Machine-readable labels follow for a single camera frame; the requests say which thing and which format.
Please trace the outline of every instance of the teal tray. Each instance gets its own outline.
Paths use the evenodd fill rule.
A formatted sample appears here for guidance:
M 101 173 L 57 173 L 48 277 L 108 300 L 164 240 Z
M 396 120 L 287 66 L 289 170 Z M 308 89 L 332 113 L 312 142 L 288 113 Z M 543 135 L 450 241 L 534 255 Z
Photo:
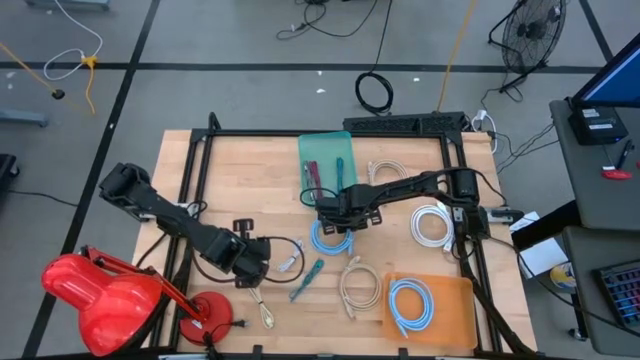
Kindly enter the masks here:
M 304 174 L 304 162 L 316 161 L 323 188 L 338 192 L 338 168 L 337 159 L 344 161 L 342 184 L 343 187 L 351 186 L 358 182 L 356 174 L 356 162 L 353 157 L 351 134 L 347 131 L 302 135 L 298 137 L 298 152 L 300 154 L 300 191 L 307 188 L 307 180 Z M 333 196 L 328 192 L 324 196 Z M 303 196 L 306 203 L 313 203 L 310 192 Z

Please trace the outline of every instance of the black fan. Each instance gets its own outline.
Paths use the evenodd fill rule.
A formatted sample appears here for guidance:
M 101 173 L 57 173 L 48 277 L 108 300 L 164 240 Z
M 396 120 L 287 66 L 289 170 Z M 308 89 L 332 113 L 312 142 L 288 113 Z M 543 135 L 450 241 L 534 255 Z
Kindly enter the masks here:
M 502 60 L 507 69 L 520 74 L 503 85 L 500 92 L 547 65 L 562 33 L 566 8 L 565 0 L 518 0 L 511 12 L 491 29 L 489 44 L 502 48 Z M 505 21 L 502 43 L 494 41 L 493 32 Z

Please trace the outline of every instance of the red lamp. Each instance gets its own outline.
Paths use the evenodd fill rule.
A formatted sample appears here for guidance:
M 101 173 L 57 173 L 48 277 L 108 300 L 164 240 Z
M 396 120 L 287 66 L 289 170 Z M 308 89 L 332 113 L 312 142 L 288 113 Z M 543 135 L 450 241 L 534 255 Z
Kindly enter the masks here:
M 42 274 L 42 285 L 79 311 L 82 340 L 96 356 L 143 340 L 164 310 L 163 295 L 188 314 L 180 321 L 180 331 L 195 344 L 202 345 L 207 333 L 213 342 L 221 340 L 229 327 L 218 325 L 233 318 L 223 295 L 203 292 L 189 300 L 153 268 L 139 269 L 91 247 L 85 248 L 84 256 L 68 254 L 54 260 Z

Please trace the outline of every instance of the blue screen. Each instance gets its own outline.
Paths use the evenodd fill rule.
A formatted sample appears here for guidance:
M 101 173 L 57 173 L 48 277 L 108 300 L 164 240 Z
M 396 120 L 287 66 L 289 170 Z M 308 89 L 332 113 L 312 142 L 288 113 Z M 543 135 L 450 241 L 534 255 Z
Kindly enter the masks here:
M 640 105 L 640 48 L 613 68 L 584 96 L 585 101 L 626 102 Z

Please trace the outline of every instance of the keyboard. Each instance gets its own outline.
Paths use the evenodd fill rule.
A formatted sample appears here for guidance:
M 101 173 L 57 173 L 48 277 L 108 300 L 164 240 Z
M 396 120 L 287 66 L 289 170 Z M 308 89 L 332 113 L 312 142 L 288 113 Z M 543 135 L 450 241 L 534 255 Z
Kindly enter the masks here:
M 640 325 L 640 260 L 594 270 L 593 275 L 618 323 Z
M 342 122 L 344 130 L 363 132 L 428 133 L 462 131 L 467 121 L 463 112 L 370 116 L 347 118 Z

